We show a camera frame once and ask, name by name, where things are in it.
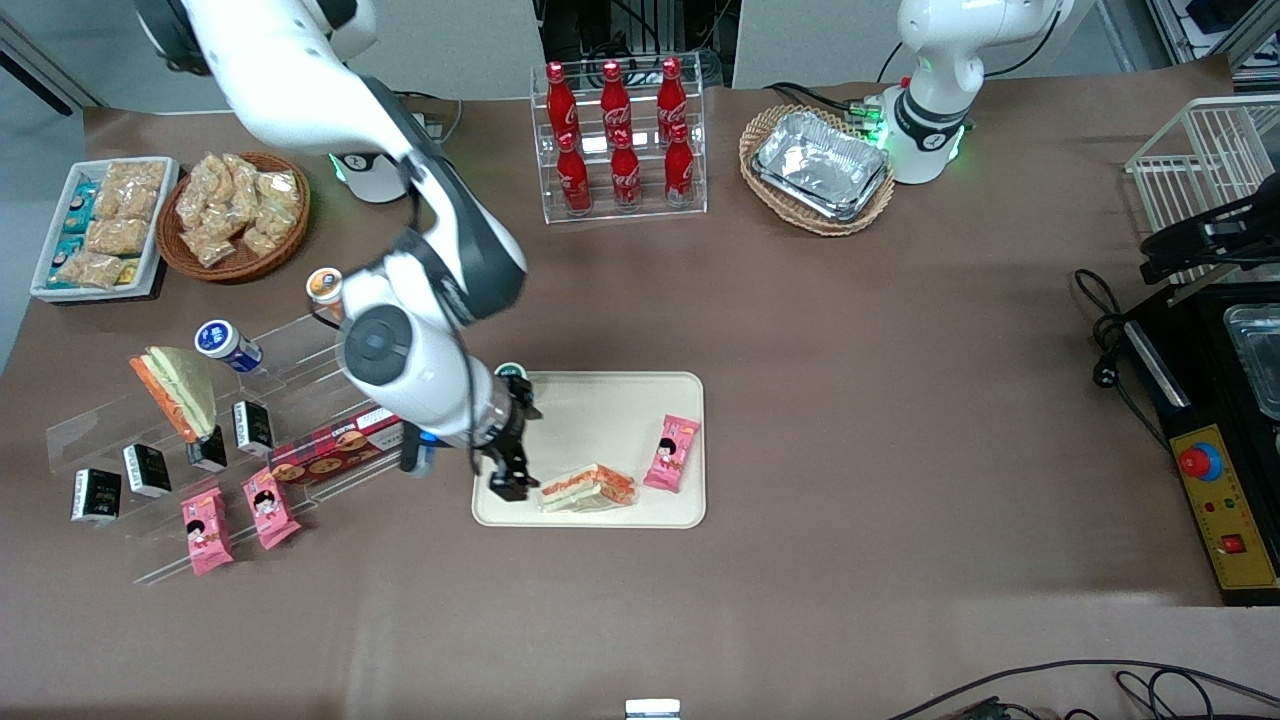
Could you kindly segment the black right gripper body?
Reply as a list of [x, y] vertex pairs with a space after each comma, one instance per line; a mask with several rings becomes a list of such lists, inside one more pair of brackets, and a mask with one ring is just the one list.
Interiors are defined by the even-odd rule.
[[529, 372], [494, 372], [492, 397], [479, 421], [476, 447], [492, 461], [522, 452], [527, 424], [543, 418]]

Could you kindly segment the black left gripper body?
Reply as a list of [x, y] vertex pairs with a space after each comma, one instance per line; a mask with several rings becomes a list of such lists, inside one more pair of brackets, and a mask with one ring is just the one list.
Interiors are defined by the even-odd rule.
[[1198, 222], [1206, 256], [1236, 265], [1262, 265], [1279, 260], [1279, 202], [1256, 199]]

